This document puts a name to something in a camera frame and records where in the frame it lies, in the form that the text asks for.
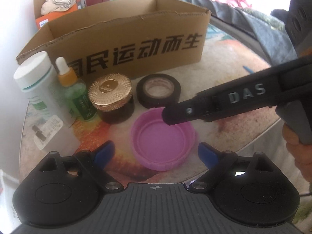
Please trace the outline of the person right hand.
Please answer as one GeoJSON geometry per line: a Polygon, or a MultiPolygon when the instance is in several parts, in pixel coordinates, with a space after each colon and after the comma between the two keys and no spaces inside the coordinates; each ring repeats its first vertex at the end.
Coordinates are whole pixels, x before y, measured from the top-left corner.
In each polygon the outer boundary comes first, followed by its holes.
{"type": "Polygon", "coordinates": [[[295,159],[295,166],[301,171],[304,179],[311,183],[312,178],[312,149],[311,145],[300,142],[298,135],[286,124],[282,128],[288,152],[295,159]]]}

